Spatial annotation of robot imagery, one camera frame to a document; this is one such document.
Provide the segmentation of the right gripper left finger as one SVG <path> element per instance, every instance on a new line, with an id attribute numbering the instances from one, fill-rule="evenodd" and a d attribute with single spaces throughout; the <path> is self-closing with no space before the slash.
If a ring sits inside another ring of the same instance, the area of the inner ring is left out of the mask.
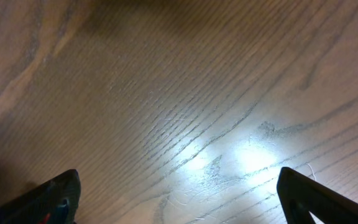
<path id="1" fill-rule="evenodd" d="M 69 169 L 0 206 L 0 224 L 74 224 L 80 195 L 78 171 Z"/>

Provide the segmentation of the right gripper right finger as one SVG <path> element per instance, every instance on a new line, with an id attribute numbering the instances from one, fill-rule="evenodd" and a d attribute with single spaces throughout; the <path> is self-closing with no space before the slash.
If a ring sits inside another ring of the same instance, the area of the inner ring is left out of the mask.
<path id="1" fill-rule="evenodd" d="M 358 203 L 317 183 L 309 177 L 282 167 L 277 193 L 288 223 L 358 223 Z"/>

